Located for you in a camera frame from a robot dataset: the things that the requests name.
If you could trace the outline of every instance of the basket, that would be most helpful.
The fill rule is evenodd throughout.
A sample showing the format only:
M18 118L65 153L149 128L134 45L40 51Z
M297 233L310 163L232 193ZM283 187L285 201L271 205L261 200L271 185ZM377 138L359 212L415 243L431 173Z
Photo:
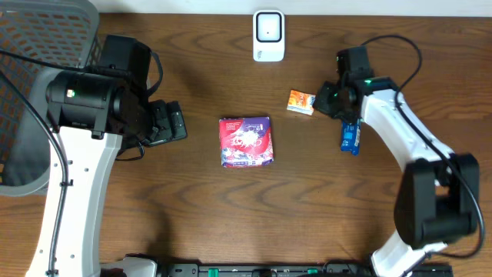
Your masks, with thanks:
M58 65L95 64L97 9L86 0L0 0L0 48ZM46 116L46 85L59 72L0 55L0 70ZM41 127L0 81L0 195L43 193L50 149Z

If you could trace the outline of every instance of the blue package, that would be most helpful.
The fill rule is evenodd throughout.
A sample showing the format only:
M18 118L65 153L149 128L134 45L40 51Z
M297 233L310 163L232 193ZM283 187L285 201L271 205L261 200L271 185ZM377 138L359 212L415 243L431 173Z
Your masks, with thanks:
M341 122L341 151L352 152L352 155L359 155L361 144L361 120L356 124Z

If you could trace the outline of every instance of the wood grain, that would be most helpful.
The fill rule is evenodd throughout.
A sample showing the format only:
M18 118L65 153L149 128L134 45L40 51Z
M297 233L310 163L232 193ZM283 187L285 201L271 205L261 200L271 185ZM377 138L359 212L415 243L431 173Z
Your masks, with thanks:
M99 32L134 36L151 46L165 79L153 99L179 100L189 137L148 149L139 162L112 170L100 255L129 252L204 263L324 262L363 259L394 231L401 172L369 127L361 154L341 153L338 121L286 111L291 88L315 93L335 81L337 51L383 34L421 47L421 73L405 97L427 127L456 152L480 163L480 203L492 222L492 19L288 16L284 61L254 62L251 16L102 15ZM395 40L369 47L379 75L402 82L417 64ZM150 78L158 78L155 67ZM269 115L275 161L264 168L220 166L218 120ZM0 201L0 275L30 265L44 198ZM472 249L476 236L449 251ZM456 276L489 276L492 243ZM434 261L447 261L435 258Z

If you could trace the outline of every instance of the orange box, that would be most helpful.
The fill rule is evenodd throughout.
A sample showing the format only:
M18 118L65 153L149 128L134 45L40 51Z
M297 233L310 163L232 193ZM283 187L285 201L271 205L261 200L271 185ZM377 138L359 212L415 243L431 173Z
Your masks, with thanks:
M314 112L313 103L315 99L316 95L310 95L292 89L289 103L287 104L287 110L300 112L305 115L312 115Z

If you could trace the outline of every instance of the square package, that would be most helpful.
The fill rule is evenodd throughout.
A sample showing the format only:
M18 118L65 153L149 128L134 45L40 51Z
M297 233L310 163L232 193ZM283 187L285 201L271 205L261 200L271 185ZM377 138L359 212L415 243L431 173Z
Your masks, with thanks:
M222 119L218 124L222 166L260 166L274 161L270 118Z

